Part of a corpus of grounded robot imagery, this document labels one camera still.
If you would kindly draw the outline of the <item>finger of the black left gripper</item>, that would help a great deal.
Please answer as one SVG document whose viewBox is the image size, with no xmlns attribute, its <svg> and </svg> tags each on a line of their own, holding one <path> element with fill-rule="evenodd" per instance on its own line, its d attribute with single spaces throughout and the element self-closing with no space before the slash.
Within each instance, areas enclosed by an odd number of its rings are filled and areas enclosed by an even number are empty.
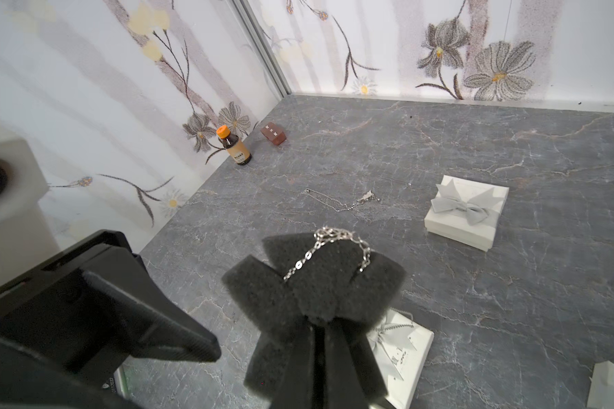
<svg viewBox="0 0 614 409">
<path fill-rule="evenodd" d="M 141 257 L 109 247 L 84 263 L 81 275 L 129 355 L 161 361 L 220 359 L 217 337 L 156 286 Z"/>
</svg>

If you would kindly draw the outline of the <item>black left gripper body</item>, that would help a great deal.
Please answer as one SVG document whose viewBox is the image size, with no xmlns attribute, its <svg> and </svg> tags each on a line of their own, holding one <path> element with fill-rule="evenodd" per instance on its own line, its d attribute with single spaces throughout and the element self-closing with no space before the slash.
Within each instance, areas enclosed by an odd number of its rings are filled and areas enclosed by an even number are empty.
<svg viewBox="0 0 614 409">
<path fill-rule="evenodd" d="M 102 230 L 0 288 L 0 408 L 130 408 L 110 378 L 143 350 L 143 261 Z"/>
</svg>

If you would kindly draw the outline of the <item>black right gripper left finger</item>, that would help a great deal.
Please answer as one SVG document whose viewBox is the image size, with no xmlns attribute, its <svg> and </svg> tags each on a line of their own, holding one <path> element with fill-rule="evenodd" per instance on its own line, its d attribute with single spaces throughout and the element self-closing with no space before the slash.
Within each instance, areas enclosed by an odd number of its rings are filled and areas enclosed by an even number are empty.
<svg viewBox="0 0 614 409">
<path fill-rule="evenodd" d="M 307 409 L 320 407 L 318 330 L 307 324 L 295 338 L 288 367 L 271 408 Z"/>
</svg>

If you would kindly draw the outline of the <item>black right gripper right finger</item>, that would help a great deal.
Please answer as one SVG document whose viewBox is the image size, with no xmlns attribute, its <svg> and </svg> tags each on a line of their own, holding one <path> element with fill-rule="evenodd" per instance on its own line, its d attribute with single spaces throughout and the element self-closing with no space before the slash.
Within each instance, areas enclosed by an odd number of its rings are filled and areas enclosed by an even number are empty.
<svg viewBox="0 0 614 409">
<path fill-rule="evenodd" d="M 369 408 L 367 395 L 358 377 L 358 364 L 368 361 L 366 340 L 353 340 L 337 320 L 324 333 L 323 408 Z"/>
</svg>

